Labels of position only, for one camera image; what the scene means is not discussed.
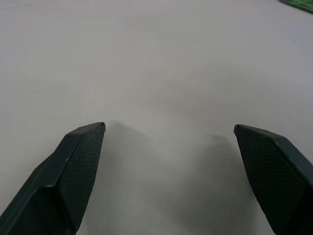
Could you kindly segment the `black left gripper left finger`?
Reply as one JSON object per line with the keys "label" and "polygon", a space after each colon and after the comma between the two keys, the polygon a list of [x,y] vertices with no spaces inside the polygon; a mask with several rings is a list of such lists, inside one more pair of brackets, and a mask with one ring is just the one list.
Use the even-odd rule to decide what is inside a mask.
{"label": "black left gripper left finger", "polygon": [[95,183],[104,122],[67,133],[0,216],[2,235],[75,235]]}

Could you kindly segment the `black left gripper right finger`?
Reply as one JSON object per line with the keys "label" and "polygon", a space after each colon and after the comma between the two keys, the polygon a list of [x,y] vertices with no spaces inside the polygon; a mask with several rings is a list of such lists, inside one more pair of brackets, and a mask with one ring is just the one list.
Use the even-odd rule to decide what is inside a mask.
{"label": "black left gripper right finger", "polygon": [[313,233],[313,165],[285,137],[234,127],[252,191],[277,235]]}

